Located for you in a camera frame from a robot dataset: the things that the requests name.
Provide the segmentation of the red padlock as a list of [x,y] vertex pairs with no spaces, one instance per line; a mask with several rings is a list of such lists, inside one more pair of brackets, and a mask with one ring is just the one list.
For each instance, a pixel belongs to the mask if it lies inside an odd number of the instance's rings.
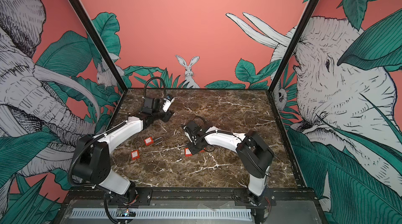
[[137,160],[140,158],[140,148],[141,148],[141,143],[139,141],[137,141],[135,143],[135,149],[131,152],[132,160]]
[[186,157],[191,157],[192,156],[192,153],[188,148],[185,148],[185,156]]

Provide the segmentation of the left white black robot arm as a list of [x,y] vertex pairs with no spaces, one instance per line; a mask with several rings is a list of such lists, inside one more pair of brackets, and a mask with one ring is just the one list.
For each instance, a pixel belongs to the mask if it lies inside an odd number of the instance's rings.
[[95,186],[124,205],[138,201],[134,182],[116,173],[111,168],[111,154],[131,136],[142,132],[156,120],[168,122],[173,116],[171,110],[138,113],[110,130],[96,136],[84,136],[77,146],[68,170],[68,182],[72,186]]

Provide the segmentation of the red padlock shackle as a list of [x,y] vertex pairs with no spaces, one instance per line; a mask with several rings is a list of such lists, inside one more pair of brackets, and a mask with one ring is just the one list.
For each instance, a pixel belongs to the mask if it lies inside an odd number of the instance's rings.
[[156,139],[153,139],[152,137],[148,137],[144,140],[144,143],[146,146],[150,146],[150,145],[158,145],[160,143],[163,142],[163,137],[158,137]]

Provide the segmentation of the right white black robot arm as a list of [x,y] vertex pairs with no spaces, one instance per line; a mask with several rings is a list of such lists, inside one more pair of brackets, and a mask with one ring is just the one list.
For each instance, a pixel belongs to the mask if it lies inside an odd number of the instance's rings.
[[267,177],[274,152],[257,132],[232,133],[208,123],[198,125],[193,120],[181,127],[189,139],[187,148],[192,155],[208,146],[218,146],[235,152],[249,173],[248,202],[254,206],[267,202]]

